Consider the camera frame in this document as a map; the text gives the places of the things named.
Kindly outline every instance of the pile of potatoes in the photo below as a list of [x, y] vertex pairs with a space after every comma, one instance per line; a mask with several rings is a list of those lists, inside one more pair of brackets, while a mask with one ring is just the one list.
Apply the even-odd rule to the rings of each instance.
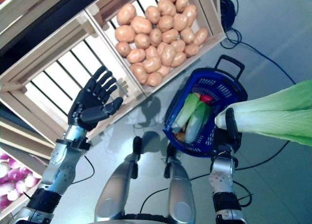
[[[140, 84], [157, 86], [172, 68], [198, 53], [209, 32], [200, 28], [194, 34], [191, 26], [196, 17], [196, 7], [189, 0], [160, 0], [157, 7], [146, 9], [145, 17], [137, 16], [129, 3], [120, 9], [116, 49], [131, 63]], [[129, 45], [133, 42], [135, 49]]]

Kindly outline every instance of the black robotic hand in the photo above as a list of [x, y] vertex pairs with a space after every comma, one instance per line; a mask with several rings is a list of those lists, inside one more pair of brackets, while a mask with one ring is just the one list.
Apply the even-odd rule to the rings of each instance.
[[121, 97], [105, 104], [110, 94], [117, 89], [117, 86], [113, 85], [116, 79], [112, 77], [111, 71], [106, 72], [99, 79], [105, 71], [105, 66], [100, 67], [89, 79], [85, 87], [80, 90], [68, 112], [69, 125], [80, 126], [87, 131], [91, 131], [100, 120], [108, 118], [120, 108], [123, 101]]

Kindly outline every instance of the robotic arm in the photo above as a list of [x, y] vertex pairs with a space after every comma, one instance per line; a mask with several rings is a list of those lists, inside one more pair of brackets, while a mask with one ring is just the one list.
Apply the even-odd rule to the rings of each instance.
[[90, 148], [87, 132], [95, 128], [100, 120], [113, 115], [122, 104], [121, 97], [106, 104], [110, 94], [117, 88], [114, 85], [116, 79], [111, 76], [112, 72], [102, 66], [79, 92], [68, 113], [69, 128], [62, 139], [56, 140], [56, 147], [41, 183], [27, 206], [21, 209], [10, 224], [51, 222], [62, 195], [75, 178], [78, 160]]
[[234, 170], [238, 161], [233, 154], [239, 149], [241, 133], [238, 133], [232, 108], [226, 111], [227, 131], [214, 132], [215, 156], [212, 157], [209, 182], [213, 187], [216, 224], [247, 224], [233, 190]]

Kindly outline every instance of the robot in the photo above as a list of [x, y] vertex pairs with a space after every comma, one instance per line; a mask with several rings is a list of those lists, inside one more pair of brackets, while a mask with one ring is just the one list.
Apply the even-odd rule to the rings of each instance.
[[[10, 224], [49, 224], [62, 195], [75, 178], [75, 168], [80, 157], [90, 148], [87, 132], [100, 120], [113, 115], [121, 106], [122, 98], [107, 103], [110, 94], [117, 88], [112, 73], [102, 66], [79, 92], [68, 113], [69, 128], [56, 147], [45, 170], [42, 181]], [[234, 113], [226, 116], [228, 131], [217, 130], [214, 136], [210, 184], [213, 187], [213, 202], [217, 224], [246, 224], [241, 207], [233, 190], [233, 174], [237, 160], [233, 154], [240, 146]], [[137, 178], [137, 162], [140, 159], [142, 142], [134, 138], [133, 153], [129, 154], [113, 172], [106, 183], [95, 209], [97, 224], [194, 224], [195, 204], [191, 182], [187, 172], [176, 158], [176, 150], [169, 144], [165, 177], [170, 178], [168, 216], [152, 214], [125, 214], [124, 207], [131, 179]]]

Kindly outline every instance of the red item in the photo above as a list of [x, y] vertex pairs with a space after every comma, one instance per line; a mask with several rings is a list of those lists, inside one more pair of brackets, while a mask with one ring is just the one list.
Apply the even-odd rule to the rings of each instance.
[[200, 96], [199, 100], [206, 103], [207, 105], [210, 105], [214, 99], [212, 98], [212, 96], [202, 95]]

